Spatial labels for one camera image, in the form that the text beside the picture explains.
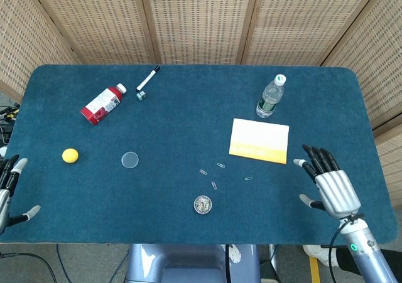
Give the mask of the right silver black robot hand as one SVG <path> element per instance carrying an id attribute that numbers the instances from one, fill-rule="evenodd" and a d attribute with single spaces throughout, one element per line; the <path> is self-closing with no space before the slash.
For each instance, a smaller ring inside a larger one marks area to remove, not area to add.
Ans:
<path id="1" fill-rule="evenodd" d="M 361 207 L 352 183 L 345 171 L 341 170 L 333 155 L 324 148 L 302 145 L 310 158 L 294 159 L 296 166 L 301 167 L 314 182 L 321 200 L 312 200 L 307 195 L 300 194 L 299 199 L 310 208 L 326 211 L 336 219 L 356 215 Z"/>

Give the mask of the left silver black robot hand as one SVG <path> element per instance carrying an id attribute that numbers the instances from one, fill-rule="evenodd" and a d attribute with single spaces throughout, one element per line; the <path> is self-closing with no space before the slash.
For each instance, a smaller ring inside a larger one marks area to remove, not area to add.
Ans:
<path id="1" fill-rule="evenodd" d="M 27 163 L 28 159 L 20 159 L 18 154 L 10 159 L 1 161 L 1 235 L 7 227 L 30 221 L 41 209 L 40 205 L 35 205 L 29 211 L 21 215 L 9 215 L 9 209 L 18 184 L 19 176 L 23 172 Z"/>

